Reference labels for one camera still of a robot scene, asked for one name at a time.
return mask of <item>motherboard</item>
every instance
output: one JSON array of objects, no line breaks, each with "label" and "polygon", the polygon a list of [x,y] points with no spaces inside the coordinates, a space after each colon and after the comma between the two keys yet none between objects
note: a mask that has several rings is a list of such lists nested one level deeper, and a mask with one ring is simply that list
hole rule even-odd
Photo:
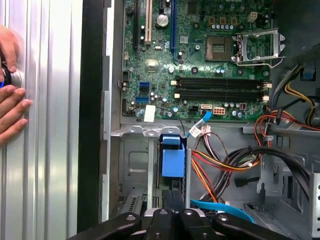
[{"label": "motherboard", "polygon": [[[272,23],[273,0],[125,0],[122,115],[143,119],[153,105],[155,119],[257,120],[270,67],[238,64],[237,35]],[[268,34],[246,39],[253,63],[272,51]]]}]

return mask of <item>ram slot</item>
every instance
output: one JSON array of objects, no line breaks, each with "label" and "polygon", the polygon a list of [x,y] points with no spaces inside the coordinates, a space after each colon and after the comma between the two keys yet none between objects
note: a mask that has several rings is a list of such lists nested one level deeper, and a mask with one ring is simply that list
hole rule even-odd
[{"label": "ram slot", "polygon": [[182,100],[215,100],[220,102],[253,103],[262,101],[262,96],[263,94],[261,92],[180,90],[180,99]]},{"label": "ram slot", "polygon": [[170,50],[172,53],[176,47],[176,28],[177,28],[177,0],[171,2],[171,21],[170,21]]},{"label": "ram slot", "polygon": [[250,79],[218,79],[218,78],[194,78],[177,77],[182,89],[241,89],[256,90],[261,87],[261,83]]},{"label": "ram slot", "polygon": [[133,49],[137,53],[139,45],[139,16],[140,16],[140,0],[134,0],[133,9]]},{"label": "ram slot", "polygon": [[146,0],[146,13],[145,13],[145,44],[151,45],[151,31],[152,31],[152,1]]}]

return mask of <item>black expansion slot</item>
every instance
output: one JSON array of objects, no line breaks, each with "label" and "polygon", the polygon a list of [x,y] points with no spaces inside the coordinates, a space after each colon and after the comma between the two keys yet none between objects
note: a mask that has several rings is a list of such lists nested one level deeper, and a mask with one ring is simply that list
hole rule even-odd
[{"label": "black expansion slot", "polygon": [[139,16],[140,16],[140,0],[134,0],[133,11],[133,49],[138,52],[139,45]]},{"label": "black expansion slot", "polygon": [[182,100],[216,100],[221,102],[245,102],[253,103],[262,101],[262,92],[245,91],[210,91],[210,90],[190,90],[180,89],[180,99]]},{"label": "black expansion slot", "polygon": [[219,79],[219,78],[195,78],[176,76],[175,80],[182,89],[240,89],[256,90],[262,86],[258,80],[250,79]]}]

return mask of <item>blue sata port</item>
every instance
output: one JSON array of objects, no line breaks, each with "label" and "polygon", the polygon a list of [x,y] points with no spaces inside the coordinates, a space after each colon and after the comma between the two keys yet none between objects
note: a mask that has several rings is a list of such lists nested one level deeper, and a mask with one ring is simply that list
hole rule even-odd
[{"label": "blue sata port", "polygon": [[139,82],[139,88],[150,88],[150,82],[147,82],[147,81]]},{"label": "blue sata port", "polygon": [[147,97],[147,96],[136,96],[135,97],[135,102],[137,104],[147,104],[147,103],[149,103],[149,97]]}]

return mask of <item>ribbed metal panel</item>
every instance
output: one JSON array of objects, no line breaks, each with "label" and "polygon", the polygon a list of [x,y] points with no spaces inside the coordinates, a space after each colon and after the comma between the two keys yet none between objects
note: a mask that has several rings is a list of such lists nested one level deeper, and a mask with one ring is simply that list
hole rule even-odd
[{"label": "ribbed metal panel", "polygon": [[0,0],[0,24],[20,36],[33,100],[0,150],[0,239],[65,240],[77,232],[82,0]]}]

